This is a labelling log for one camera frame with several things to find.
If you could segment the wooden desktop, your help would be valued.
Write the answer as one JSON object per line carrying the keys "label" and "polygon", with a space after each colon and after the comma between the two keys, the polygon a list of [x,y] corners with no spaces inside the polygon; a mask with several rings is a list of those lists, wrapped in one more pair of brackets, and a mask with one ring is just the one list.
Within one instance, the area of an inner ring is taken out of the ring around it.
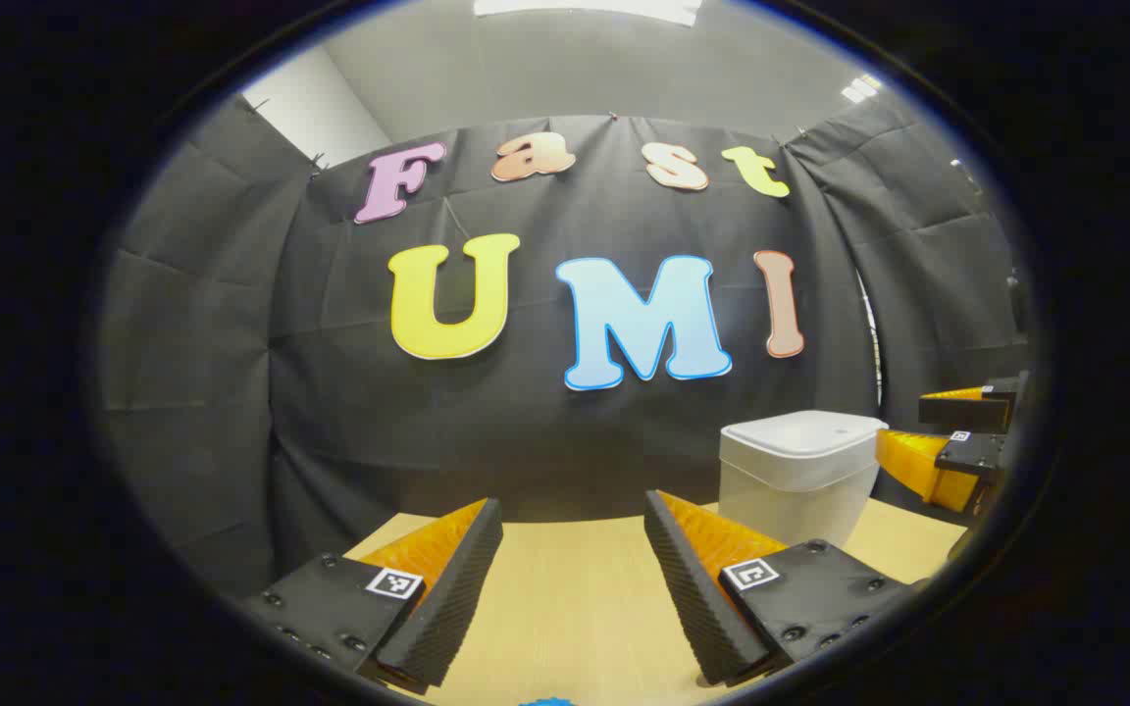
{"label": "wooden desktop", "polygon": [[703,706],[710,685],[641,514],[502,524],[466,640],[432,706]]}

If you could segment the long ceiling light panel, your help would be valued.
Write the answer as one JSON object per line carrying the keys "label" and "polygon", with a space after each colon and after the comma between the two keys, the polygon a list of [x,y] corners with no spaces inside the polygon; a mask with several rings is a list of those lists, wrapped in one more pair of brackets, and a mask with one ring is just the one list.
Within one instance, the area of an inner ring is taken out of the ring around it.
{"label": "long ceiling light panel", "polygon": [[702,5],[703,0],[473,0],[473,14],[606,12],[692,27]]}

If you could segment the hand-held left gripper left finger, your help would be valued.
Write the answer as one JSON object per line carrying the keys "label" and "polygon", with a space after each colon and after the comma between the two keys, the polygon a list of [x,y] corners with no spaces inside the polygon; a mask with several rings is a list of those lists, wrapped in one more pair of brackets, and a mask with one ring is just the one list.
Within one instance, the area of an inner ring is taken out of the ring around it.
{"label": "hand-held left gripper left finger", "polygon": [[471,502],[362,557],[320,554],[241,605],[336,676],[423,692],[457,660],[502,537],[499,502]]}

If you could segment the white desktop garbage bin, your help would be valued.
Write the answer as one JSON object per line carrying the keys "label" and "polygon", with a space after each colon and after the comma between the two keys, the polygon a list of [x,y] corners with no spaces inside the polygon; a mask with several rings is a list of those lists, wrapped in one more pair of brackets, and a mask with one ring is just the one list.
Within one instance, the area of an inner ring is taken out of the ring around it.
{"label": "white desktop garbage bin", "polygon": [[719,432],[718,513],[784,544],[845,544],[873,493],[887,422],[802,410]]}

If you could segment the black backdrop cloth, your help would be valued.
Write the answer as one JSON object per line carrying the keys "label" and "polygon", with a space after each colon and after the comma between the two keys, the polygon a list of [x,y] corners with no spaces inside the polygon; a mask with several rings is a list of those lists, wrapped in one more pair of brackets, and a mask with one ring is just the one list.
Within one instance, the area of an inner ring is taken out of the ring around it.
{"label": "black backdrop cloth", "polygon": [[[659,117],[525,117],[438,142],[405,210],[355,221],[373,155],[314,173],[242,101],[181,139],[118,232],[99,410],[145,517],[245,595],[398,513],[493,497],[511,522],[718,497],[719,429],[820,408],[918,429],[916,398],[1017,374],[1017,228],[897,101],[782,146]],[[712,264],[713,380],[565,387],[556,268],[647,294]]]}

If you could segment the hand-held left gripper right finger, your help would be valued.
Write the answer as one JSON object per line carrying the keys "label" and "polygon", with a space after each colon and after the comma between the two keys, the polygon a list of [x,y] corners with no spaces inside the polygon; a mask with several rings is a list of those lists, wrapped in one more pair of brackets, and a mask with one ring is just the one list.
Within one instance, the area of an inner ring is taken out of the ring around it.
{"label": "hand-held left gripper right finger", "polygon": [[642,526],[709,683],[829,651],[914,593],[828,540],[784,544],[672,493],[645,493]]}

